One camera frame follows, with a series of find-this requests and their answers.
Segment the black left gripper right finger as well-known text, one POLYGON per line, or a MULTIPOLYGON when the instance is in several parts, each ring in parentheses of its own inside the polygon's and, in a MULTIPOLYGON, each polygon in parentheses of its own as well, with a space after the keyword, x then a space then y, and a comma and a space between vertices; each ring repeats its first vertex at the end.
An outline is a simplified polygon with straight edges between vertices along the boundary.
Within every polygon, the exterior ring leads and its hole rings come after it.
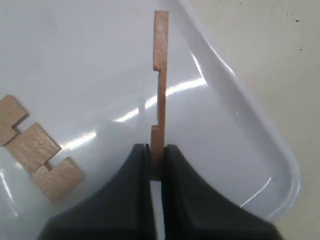
POLYGON ((167 240, 281 240, 270 222, 212 188, 176 145, 164 149, 161 177, 167 240))

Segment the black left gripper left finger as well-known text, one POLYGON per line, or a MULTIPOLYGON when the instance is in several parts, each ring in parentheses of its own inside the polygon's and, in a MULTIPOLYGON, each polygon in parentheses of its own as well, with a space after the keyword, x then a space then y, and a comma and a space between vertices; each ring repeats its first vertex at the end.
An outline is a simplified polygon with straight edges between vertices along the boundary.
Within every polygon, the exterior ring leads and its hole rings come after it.
POLYGON ((150 147, 135 144, 119 171, 95 194, 51 218, 40 240, 155 240, 150 147))

